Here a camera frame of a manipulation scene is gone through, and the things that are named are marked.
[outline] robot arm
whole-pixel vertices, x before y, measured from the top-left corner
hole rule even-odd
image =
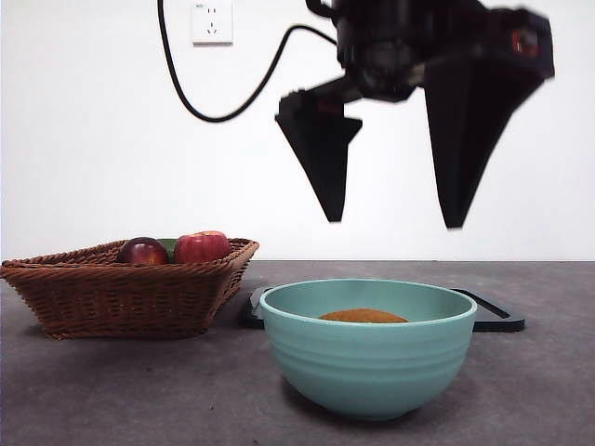
[[[463,225],[512,113],[554,75],[547,19],[476,0],[306,0],[332,19],[345,76],[282,98],[275,120],[329,221],[340,221],[347,152],[362,126],[343,104],[426,93],[438,196],[448,228]]]

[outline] power cord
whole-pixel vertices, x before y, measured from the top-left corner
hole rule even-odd
[[[254,102],[254,99],[256,99],[257,96],[260,94],[260,92],[264,88],[264,85],[267,84],[267,82],[269,82],[272,72],[274,71],[275,67],[277,66],[279,59],[281,58],[281,54],[283,53],[285,44],[287,43],[287,40],[289,39],[289,35],[291,34],[291,32],[293,32],[295,30],[310,31],[312,33],[315,33],[316,35],[319,35],[324,40],[330,42],[333,45],[337,44],[337,41],[335,41],[333,38],[329,37],[328,35],[320,32],[308,25],[293,25],[293,26],[289,27],[287,29],[287,31],[285,32],[283,38],[281,39],[281,43],[279,44],[279,47],[277,48],[277,52],[275,53],[274,58],[272,58],[271,66],[267,70],[266,74],[262,78],[262,81],[260,81],[260,84],[257,86],[257,89],[254,90],[254,93],[252,93],[250,98],[248,98],[246,100],[246,102],[240,106],[239,109],[237,109],[236,111],[233,111],[229,114],[226,114],[224,116],[218,116],[218,117],[206,116],[205,114],[202,114],[199,111],[197,111],[191,105],[191,103],[188,101],[188,99],[184,95],[184,92],[182,91],[181,86],[179,85],[178,76],[176,75],[176,68],[174,67],[174,61],[172,60],[172,57],[171,57],[171,49],[169,47],[169,40],[167,39],[167,29],[165,28],[164,0],[157,0],[157,13],[159,15],[159,28],[161,29],[161,39],[164,44],[165,58],[167,60],[167,68],[169,68],[169,74],[171,75],[171,80],[174,83],[176,92],[178,93],[179,100],[182,101],[182,104],[184,104],[184,106],[188,109],[188,111],[190,113],[192,113],[197,118],[202,119],[203,121],[207,121],[209,123],[222,123],[224,121],[229,121],[230,119],[236,117],[238,114],[240,114],[245,109],[247,109],[250,106],[250,104],[252,104],[252,102]]]

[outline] white wall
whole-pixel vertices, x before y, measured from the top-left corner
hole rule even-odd
[[[197,48],[191,3],[166,0],[167,26],[183,88],[210,114],[247,98],[289,25],[334,31],[303,0],[235,0],[234,46]],[[171,85],[156,1],[4,0],[2,258],[217,229],[259,241],[261,259],[595,260],[595,6],[524,4],[549,15],[557,77],[513,116],[449,231],[423,90],[346,108],[364,127],[343,222],[329,224],[273,116],[281,96],[341,74],[331,45],[294,33],[256,103],[211,125]]]

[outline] black tray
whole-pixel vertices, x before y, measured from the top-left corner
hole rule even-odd
[[[273,288],[273,286],[263,286],[261,288],[257,288],[246,300],[243,319],[247,326],[252,328],[264,328],[264,322],[262,320],[262,313],[258,301],[260,300],[260,296],[271,288]],[[477,302],[477,317],[475,319],[475,325],[473,325],[474,332],[511,333],[519,332],[524,329],[524,317],[512,313],[511,311],[500,307],[485,297],[479,297],[470,291],[461,290],[458,288],[453,288],[453,291],[467,295]]]

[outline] dark red apple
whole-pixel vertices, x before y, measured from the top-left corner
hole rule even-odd
[[[167,263],[167,249],[161,242],[151,237],[137,237],[122,245],[115,261],[144,265],[164,265]]]
[[[176,263],[210,262],[230,252],[230,242],[223,232],[204,230],[178,238],[174,246],[174,261]]]

